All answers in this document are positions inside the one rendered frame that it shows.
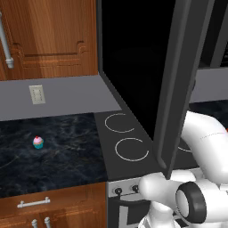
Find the brown wooden wall cupboard door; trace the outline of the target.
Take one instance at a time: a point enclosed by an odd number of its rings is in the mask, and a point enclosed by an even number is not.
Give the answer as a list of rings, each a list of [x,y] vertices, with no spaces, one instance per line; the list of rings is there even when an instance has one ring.
[[[14,67],[0,43],[0,81],[98,73],[96,0],[0,0]]]

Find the beige wall socket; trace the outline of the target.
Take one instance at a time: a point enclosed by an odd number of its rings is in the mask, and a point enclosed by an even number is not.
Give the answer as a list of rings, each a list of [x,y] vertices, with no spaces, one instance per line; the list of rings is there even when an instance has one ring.
[[[44,104],[45,94],[42,85],[30,85],[29,91],[34,104]]]

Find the dark grey microwave door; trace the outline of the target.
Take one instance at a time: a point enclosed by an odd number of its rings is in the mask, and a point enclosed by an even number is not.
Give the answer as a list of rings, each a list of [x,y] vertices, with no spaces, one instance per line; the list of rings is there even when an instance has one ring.
[[[153,151],[171,176],[215,0],[175,0],[156,119]]]

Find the black stove with hob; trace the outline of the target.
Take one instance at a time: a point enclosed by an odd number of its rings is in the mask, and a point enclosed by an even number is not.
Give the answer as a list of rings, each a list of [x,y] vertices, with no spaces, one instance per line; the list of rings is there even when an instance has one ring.
[[[123,207],[110,199],[143,200],[132,186],[138,185],[142,176],[161,170],[153,156],[152,140],[129,112],[110,111],[94,116],[108,176],[107,228],[137,228],[150,205]],[[122,189],[120,195],[114,192],[118,187]]]

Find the pink and teal cupcake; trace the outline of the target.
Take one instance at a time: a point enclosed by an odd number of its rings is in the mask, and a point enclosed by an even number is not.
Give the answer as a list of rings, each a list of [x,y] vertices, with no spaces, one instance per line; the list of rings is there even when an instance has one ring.
[[[33,140],[33,145],[34,145],[34,147],[35,147],[36,149],[38,149],[38,150],[39,150],[39,149],[42,149],[43,146],[44,146],[44,140],[43,140],[43,138],[37,135],[37,136],[34,138],[34,140]]]

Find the black microwave oven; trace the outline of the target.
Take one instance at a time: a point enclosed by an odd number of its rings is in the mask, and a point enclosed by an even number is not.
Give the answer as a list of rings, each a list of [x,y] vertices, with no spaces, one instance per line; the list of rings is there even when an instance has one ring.
[[[154,135],[176,0],[97,0],[102,70],[148,135]]]

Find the brown wooden drawer front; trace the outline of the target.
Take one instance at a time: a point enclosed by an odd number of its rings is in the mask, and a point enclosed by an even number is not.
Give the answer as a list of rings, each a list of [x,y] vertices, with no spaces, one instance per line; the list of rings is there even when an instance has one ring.
[[[18,208],[18,205],[50,199],[50,203]],[[50,210],[69,208],[80,203],[104,202],[106,200],[105,183],[93,183],[53,191],[43,191],[0,199],[0,218],[23,216]]]

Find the brown wooden base cupboard door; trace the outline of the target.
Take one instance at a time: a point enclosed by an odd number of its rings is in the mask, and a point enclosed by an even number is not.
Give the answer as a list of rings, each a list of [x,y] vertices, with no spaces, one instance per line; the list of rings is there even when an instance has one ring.
[[[44,228],[39,216],[26,215],[0,218],[0,228],[33,228],[31,222],[37,220],[37,228]]]
[[[106,228],[105,217],[93,208],[61,209],[40,216],[43,221],[49,219],[51,228]]]

